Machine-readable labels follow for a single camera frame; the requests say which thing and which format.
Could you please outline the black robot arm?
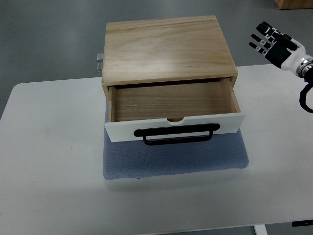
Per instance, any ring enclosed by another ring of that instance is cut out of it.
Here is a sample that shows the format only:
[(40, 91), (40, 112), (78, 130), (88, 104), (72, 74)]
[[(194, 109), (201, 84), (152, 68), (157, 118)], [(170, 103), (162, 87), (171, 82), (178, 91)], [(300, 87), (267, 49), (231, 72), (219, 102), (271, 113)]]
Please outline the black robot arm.
[(303, 78), (307, 83), (299, 95), (299, 104), (308, 113), (312, 113), (313, 110), (307, 105), (307, 94), (313, 88), (313, 58), (301, 58), (300, 64), (296, 69), (296, 75)]

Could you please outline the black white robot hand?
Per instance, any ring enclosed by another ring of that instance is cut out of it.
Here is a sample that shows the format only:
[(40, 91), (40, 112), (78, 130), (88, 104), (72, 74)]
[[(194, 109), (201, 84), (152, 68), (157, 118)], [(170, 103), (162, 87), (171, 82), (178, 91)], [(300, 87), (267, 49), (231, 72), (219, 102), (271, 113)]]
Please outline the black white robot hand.
[(281, 33), (267, 22), (259, 24), (256, 30), (262, 37), (251, 35), (255, 42), (250, 42), (249, 45), (254, 50), (274, 66), (291, 71), (298, 77), (304, 76), (304, 69), (313, 63), (313, 57), (306, 54), (306, 49), (300, 42)]

